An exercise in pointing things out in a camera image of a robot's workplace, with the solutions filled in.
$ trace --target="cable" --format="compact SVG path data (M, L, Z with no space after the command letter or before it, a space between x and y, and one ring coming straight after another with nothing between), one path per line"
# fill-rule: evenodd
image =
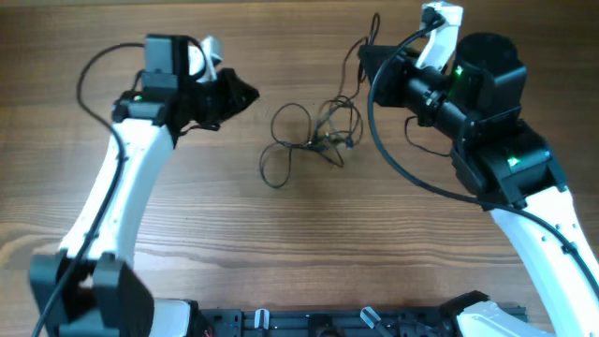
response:
M356 87L356 91L348 96L343 94L343 88L345 86L345 78L346 78L346 66L349 57L354 52L354 50L361 44L372 45L376 40L376 36L378 35L378 31L381 25L381 17L378 13L373 15L373 20L371 22L371 30L366 37L360 38L356 43L352 45L349 49L342 62L342 72L341 72L341 82L339 84L339 90L337 95L331 99L328 99L322 103L320 108L318 109L318 114L316 121L314 123L314 131L313 131L313 120L310 112L303 107L299 103L287 103L279 108L274 115L272 116L272 120L270 121L270 135L274 139L274 142L269 144L260 155L260 160L258 163L260 176L264 183L272 188L280 188L283 187L291 176L291 158L293 150L304 150L314 152L320 155L323 159L325 159L331 165L334 165L338 168L343 168L344 161L337 149L337 145L344 143L347 149L352 149L354 146L358 145L362 139L362 135L364 133L364 120L362 118L362 114L359 109L354 104L353 100L359 95L360 85L366 80L366 75L364 74L362 64L360 63L358 67L358 84ZM300 108L308 117L308 135L306 140L303 142L290 142L285 140L280 140L274 135L274 124L279 116L279 114L289 107L298 107ZM349 126L346 130L339 130L335 123L332 121L332 116L335 112L339 110L348 110L349 111ZM321 132L321 129L324 125L329 127L327 132ZM266 153L275 147L276 145L282 146L289 150L288 161L287 161L287 174L282 183L271 183L266 178L265 174L265 158ZM324 154L325 151L333 150L336 154L338 161Z
M410 123L410 121L411 121L411 120L413 120L413 119L415 119L415 118L416 118L416 116L410 116L410 117L408 117L408 118L406 118L406 119L405 119L405 123L403 124L403 134L405 135L405 140L406 140L406 141L407 141L407 142L408 142L410 145L412 145L412 146L414 146L414 147L417 147L418 149L420 149L420 150L424 151L424 152L425 152L425 153L427 153L427 154L434 154L434 155L442 156L442 157L445 157L445 158L449 157L449 155L450 155L450 154L441 154L441 153L438 153L438 152L436 152L436 151L429 150L429 149L425 148L425 147L424 147L424 146L422 146L422 145L418 145L418 144L414 143L414 142L413 142L413 141L410 139L410 137L408 136L408 124Z
M389 152L387 151L387 149L385 149L385 146L383 145L383 142L381 141L381 139L380 139L380 137L378 135L378 131L376 129L376 123L374 121L374 94L376 93L376 87L377 87L377 84L378 84L379 79L381 77L381 74L383 74L385 72L385 70L387 69L387 67L390 64L390 62L393 59L395 59L402 52L403 48L405 48L407 45L409 45L410 43L412 43L417 38L420 38L420 37L423 37L423 36L427 35L430 31L432 31L433 29L438 28L444 22L445 22L444 19L438 20L437 22L434 22L430 26L417 31L417 32L413 33L411 36L409 36L408 38L406 38L402 43L400 43L398 45L397 50L395 50L395 52L391 55L391 57L389 57L379 67L378 71L376 72L376 75L374 76L373 82L371 84L370 92L368 94L368 103L367 103L368 122L369 122L369 125L370 125L371 134L373 136L373 140L374 140L374 144L376 145L376 148L379 150L379 152L385 158L385 160L395 170L397 170L403 176L403 178L405 178L410 183L413 183L414 185L416 185L418 187L422 187L422 188L424 188L425 190L427 190L429 192L432 192L434 194L438 194L438 195L443 196L443 197L453 198L453 199L458 200L458 201L463 201L463 202L468 202L468 203L471 203L471 204L474 204L474 205L478 205L478 206L480 206L480 207L482 207L483 209L486 209L486 210L499 209L499 210L503 210L503 211L506 211L506 212L511 212L513 214L517 214L517 215L523 216L523 217L525 217L525 218L527 218L527 219L535 222L537 225L541 226L545 230L547 230L549 233L551 233L562 244L562 249L564 250L564 252L566 254L569 254L569 255L572 256L572 258L575 260L575 262L580 267L582 273L585 275L585 277L586 277L587 281L589 282L589 285L591 286L591 288L592 288L595 296L597 297L597 299L599 299L599 284L597 284L597 280L592 275L592 272L589 269L589 266L587 266L587 264L584 262L584 260L582 259L582 257L578 253L577 248L571 242L569 242L563 236L563 234L559 230L557 230L555 227L553 227L552 225L550 225L548 222L546 222L545 220L539 218L538 216L536 216L536 215L534 215L532 213L529 213L529 212L526 212L526 211L523 211L523 210L518 210L516 208L510 207L510 206L506 206L506 205L503 205L503 204L499 204L499 203L495 203L495 202L487 202L487 201L479 200L478 198L475 198L475 197L464 196L464 195L461 195L461 194L458 194L458 193L454 193L454 192L450 192L450 191L447 191L445 189L439 188L437 186L433 186L433 185L430 185L428 183L425 183L425 182L419 180L414 175L412 175L410 172L408 172L400 164L398 164L397 161L395 161L395 159L391 156L391 154L389 154Z
M70 264L68 265L68 268L66 268L66 271L63 273L61 278L58 280L58 283L56 284L56 288L52 291L52 293L48 299L48 302L46 303L46 306L44 307L44 310L41 312L41 314L39 316L39 320L36 323L36 327L34 328L34 331L31 334L32 337L37 337L41 333L41 331L44 327L44 324L46 322L46 319L48 318L48 315L51 312L51 309L53 308L54 304L58 300L59 296L62 295L62 293L65 289L66 283L69 281L69 279L73 275L73 272L75 272L75 269L78 267L79 263L81 262L83 255L85 254L85 252L87 252L90 245L94 241L95 235L100 227L100 224L102 223L104 213L106 212L106 209L108 208L108 206L110 204L110 200L112 199L112 196L114 195L114 192L116 190L118 182L120 181L121 176L123 174L124 156L125 156L125 148L124 148L123 139L121 138L119 133L114 129L114 127L112 127L112 125L110 125L109 122L106 122L104 119L102 119L102 117L100 117L98 114L93 112L83 102L83 98L82 98L83 81L85 80L85 76L87 75L87 72L92 67L92 65L98 59L100 59L102 56L106 55L107 53L109 53L111 51L116 51L121 48L143 48L143 44L142 43L121 43L121 44L106 48L105 50L99 52L94 57L92 57L92 59L87 63L87 65L85 65L85 67L81 71L79 80L77 81L77 103L79 103L79 106L85 112L87 112L90 116L92 116L92 118L94 118L96 121L101 123L104 127L106 127L110 131L110 133L112 134L112 136L114 137L114 139L117 143L117 146L119 148L119 152L117 154L117 166L116 166L116 170L114 170L114 175L112 176L112 181L110 182L109 190L106 193L104 200L102 200L102 203L100 204L97 214L95 215L94 221L92 222L92 225L90 226L90 230L88 231L87 235L85 236L85 240L83 241L83 244L81 245L79 252L77 252L77 254L73 258L73 260L70 262Z

